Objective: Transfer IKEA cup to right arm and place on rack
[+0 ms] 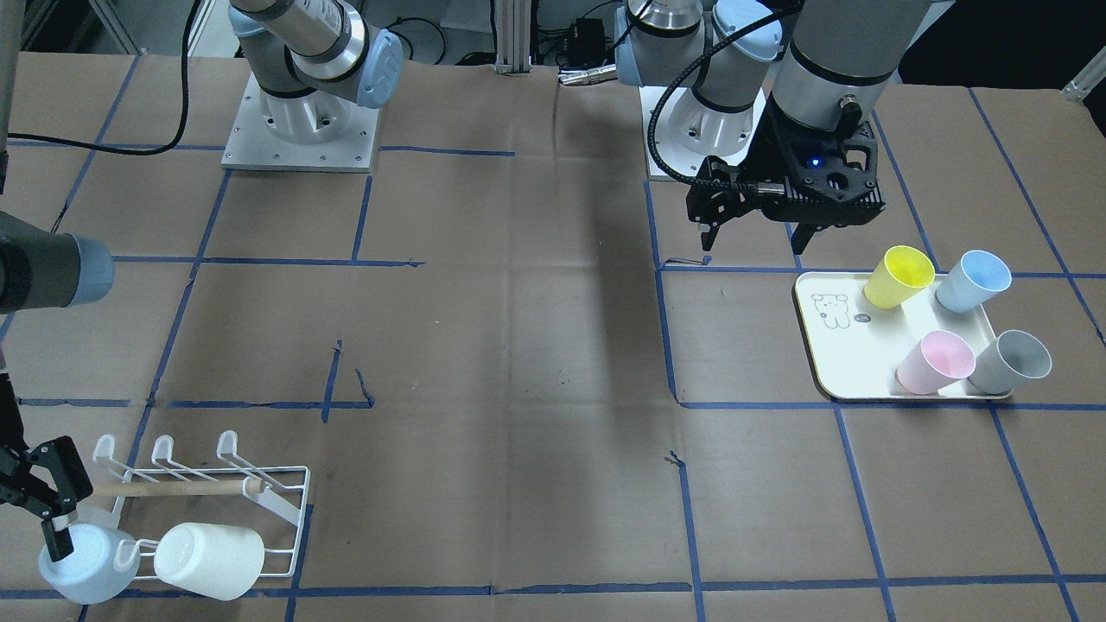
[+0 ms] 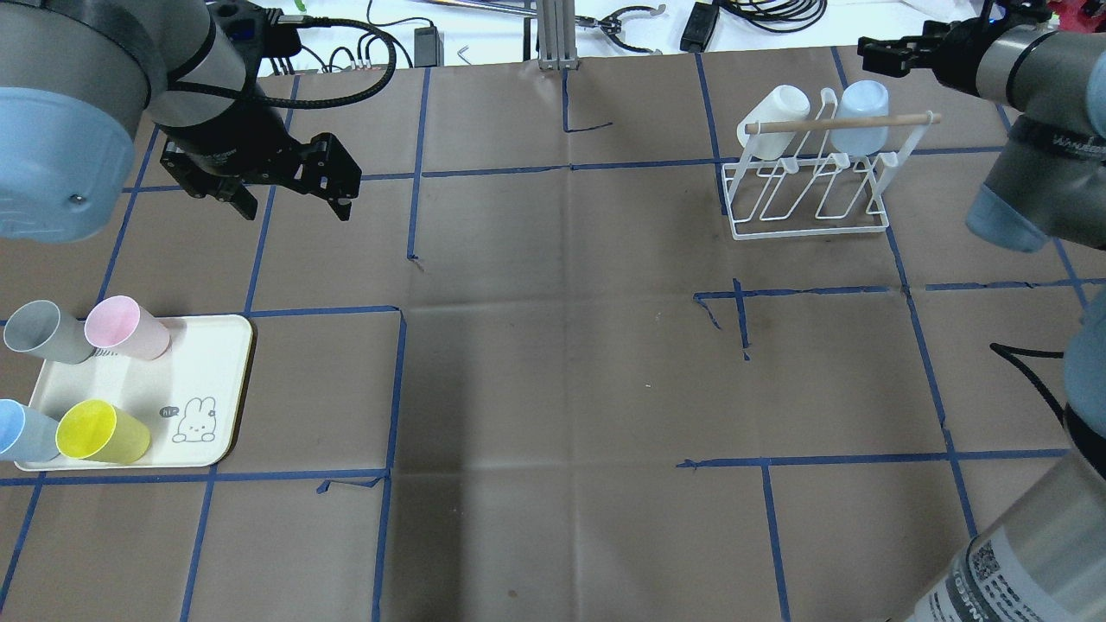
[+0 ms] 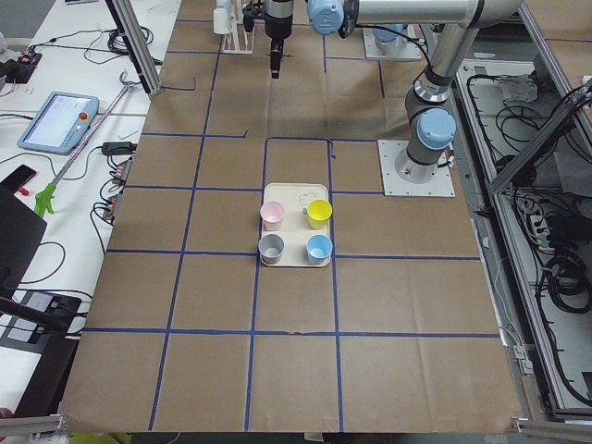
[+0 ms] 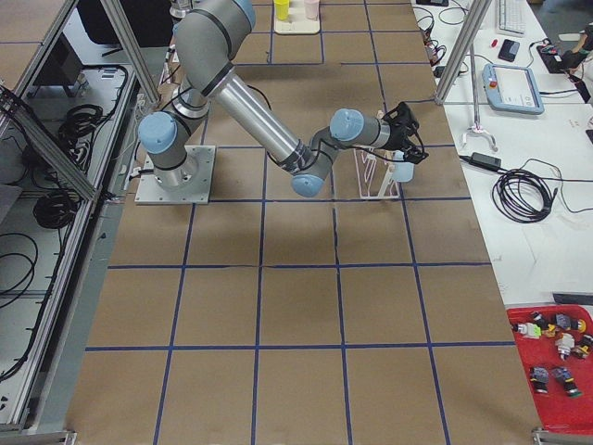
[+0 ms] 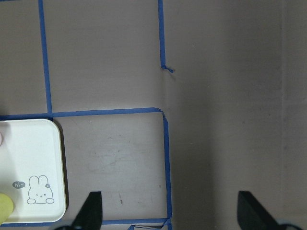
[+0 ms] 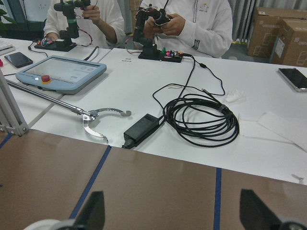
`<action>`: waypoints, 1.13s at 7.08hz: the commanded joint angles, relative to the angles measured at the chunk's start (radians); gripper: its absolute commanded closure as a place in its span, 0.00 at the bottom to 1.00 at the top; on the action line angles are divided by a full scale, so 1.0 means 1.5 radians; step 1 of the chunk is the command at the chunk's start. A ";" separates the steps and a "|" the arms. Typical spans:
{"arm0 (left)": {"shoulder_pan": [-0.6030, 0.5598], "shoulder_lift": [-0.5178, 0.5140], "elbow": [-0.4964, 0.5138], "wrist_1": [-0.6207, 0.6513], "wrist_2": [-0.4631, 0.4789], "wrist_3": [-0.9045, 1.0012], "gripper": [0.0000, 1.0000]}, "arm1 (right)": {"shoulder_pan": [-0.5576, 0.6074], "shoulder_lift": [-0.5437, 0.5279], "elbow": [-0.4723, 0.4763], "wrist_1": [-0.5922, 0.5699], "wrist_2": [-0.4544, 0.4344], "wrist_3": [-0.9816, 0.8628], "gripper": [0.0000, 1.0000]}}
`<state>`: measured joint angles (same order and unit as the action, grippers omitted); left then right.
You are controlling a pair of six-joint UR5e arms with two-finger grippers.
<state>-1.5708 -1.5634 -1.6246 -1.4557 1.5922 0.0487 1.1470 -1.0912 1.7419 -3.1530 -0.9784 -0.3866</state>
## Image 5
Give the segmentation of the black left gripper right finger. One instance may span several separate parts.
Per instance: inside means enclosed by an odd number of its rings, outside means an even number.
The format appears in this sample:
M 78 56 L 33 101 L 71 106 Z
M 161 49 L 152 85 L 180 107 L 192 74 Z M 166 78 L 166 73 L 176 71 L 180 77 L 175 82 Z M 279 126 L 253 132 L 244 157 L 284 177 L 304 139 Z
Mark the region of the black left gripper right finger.
M 238 192 L 237 221 L 242 230 L 280 229 L 276 220 L 249 191 Z

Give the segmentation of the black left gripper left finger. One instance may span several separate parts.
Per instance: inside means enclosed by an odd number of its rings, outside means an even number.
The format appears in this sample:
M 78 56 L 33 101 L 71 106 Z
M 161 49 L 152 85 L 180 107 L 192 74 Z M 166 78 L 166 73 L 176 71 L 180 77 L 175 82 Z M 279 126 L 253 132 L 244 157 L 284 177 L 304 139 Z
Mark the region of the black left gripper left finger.
M 100 228 L 103 219 L 101 192 L 90 192 L 72 222 L 72 228 Z

